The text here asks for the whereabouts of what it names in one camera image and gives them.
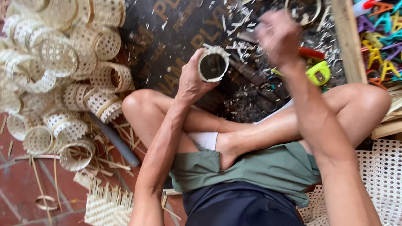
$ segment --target green shorts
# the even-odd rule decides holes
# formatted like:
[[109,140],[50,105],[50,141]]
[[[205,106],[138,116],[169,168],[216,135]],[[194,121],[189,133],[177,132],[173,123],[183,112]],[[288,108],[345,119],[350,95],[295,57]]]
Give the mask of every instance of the green shorts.
[[176,191],[186,192],[222,182],[245,181],[285,194],[306,207],[304,191],[321,181],[314,156],[299,142],[246,153],[220,170],[220,153],[198,145],[199,152],[176,154],[170,176]]

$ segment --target knee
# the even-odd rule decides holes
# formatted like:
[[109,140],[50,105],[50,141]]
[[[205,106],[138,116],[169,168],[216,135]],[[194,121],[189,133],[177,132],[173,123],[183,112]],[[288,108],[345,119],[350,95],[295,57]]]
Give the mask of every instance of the knee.
[[391,97],[388,92],[380,87],[352,83],[348,84],[352,90],[351,98],[361,102],[362,110],[375,110],[381,114],[386,113],[391,106]]
[[153,104],[158,91],[152,89],[140,89],[132,92],[123,100],[123,114],[132,115],[141,112],[147,105]]

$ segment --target bare foot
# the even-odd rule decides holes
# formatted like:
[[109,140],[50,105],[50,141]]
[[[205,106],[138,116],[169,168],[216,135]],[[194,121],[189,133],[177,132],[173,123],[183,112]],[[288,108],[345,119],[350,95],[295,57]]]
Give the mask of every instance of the bare foot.
[[229,169],[238,157],[233,143],[230,134],[218,134],[215,149],[221,153],[221,170]]

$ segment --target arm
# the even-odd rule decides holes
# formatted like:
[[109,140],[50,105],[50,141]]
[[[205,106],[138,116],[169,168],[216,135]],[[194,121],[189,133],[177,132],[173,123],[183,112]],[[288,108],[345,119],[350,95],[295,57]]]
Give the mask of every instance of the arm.
[[267,12],[260,20],[256,29],[260,43],[286,77],[300,134],[320,169],[330,225],[381,225],[361,181],[355,150],[298,59],[301,28],[286,11]]
[[135,184],[133,225],[163,225],[160,199],[163,185],[172,167],[184,119],[190,106],[217,83],[202,82],[198,75],[198,60],[205,49],[195,52],[183,66],[177,95],[144,158]]

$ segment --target white cloth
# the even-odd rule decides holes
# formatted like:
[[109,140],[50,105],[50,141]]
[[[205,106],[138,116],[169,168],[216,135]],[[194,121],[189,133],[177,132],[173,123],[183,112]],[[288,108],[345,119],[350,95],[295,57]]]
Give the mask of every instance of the white cloth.
[[[285,109],[289,106],[292,106],[292,105],[293,105],[293,99],[291,99],[287,104],[285,104],[283,107],[281,107],[276,112],[268,115],[261,121],[254,122],[254,124],[257,125],[257,124],[261,123],[262,121],[267,120],[268,118],[272,117],[276,113],[278,113],[278,112],[282,111],[283,109]],[[192,132],[192,133],[188,133],[188,135],[194,142],[196,142],[201,147],[209,149],[209,150],[215,150],[216,140],[218,138],[217,132]]]

